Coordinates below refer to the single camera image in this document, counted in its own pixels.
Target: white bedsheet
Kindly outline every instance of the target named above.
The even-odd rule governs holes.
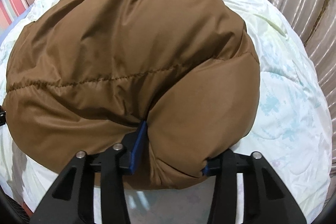
[[[6,95],[6,65],[22,28],[59,0],[35,0],[27,17],[0,47],[0,101]],[[331,118],[312,62],[301,40],[267,0],[223,0],[246,22],[260,60],[260,102],[251,132],[232,149],[260,151],[278,172],[308,223],[322,210],[331,167]],[[0,127],[0,183],[34,211],[56,174],[16,147],[7,126]],[[125,191],[132,224],[205,224],[214,178],[184,190]],[[237,223],[243,221],[239,176]],[[94,191],[95,222],[101,223],[100,191]]]

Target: brown fabric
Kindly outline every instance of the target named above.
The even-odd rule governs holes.
[[[259,74],[221,0],[61,0],[17,40],[4,108],[18,147],[55,172],[145,119],[149,146],[125,182],[184,188],[251,129]]]

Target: wrinkled sheet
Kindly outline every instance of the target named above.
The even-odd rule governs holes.
[[[0,100],[6,91],[6,64],[23,27],[59,0],[35,0],[27,17],[0,47]],[[308,223],[322,210],[331,168],[331,119],[313,63],[298,35],[267,0],[223,0],[246,22],[261,69],[260,102],[251,132],[232,149],[260,151],[285,182]],[[56,174],[22,154],[7,126],[0,127],[0,183],[34,211]],[[205,224],[214,178],[184,190],[126,190],[133,224]],[[238,175],[236,223],[243,221],[243,182]],[[101,223],[100,191],[94,190],[95,222]]]

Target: striped wallpaper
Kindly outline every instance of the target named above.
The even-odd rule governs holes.
[[[0,35],[27,8],[26,0],[0,0]]]

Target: brown puffer jacket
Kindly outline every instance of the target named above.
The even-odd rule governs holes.
[[[60,172],[148,123],[127,187],[184,188],[251,129],[258,57],[222,0],[61,0],[18,38],[4,109],[18,147]]]

